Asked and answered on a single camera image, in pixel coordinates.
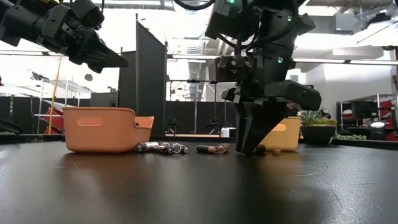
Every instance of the white wall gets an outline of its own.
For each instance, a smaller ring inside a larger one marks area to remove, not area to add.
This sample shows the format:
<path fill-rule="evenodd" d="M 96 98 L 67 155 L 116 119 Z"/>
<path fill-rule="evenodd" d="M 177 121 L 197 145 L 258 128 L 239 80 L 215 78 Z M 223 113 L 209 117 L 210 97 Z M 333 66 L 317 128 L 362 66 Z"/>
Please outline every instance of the white wall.
<path fill-rule="evenodd" d="M 378 60 L 390 60 L 389 52 Z M 321 93 L 322 106 L 336 118 L 336 102 L 392 93 L 392 66 L 324 64 L 307 72 L 307 84 Z"/>

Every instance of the black table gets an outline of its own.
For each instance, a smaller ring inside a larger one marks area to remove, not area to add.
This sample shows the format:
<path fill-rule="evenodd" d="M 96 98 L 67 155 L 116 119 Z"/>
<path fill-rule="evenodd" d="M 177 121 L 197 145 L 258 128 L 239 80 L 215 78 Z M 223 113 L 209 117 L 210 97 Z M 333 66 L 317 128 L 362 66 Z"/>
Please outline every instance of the black table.
<path fill-rule="evenodd" d="M 397 161 L 397 151 L 347 146 L 247 158 L 2 145 L 0 222 L 398 223 Z"/>

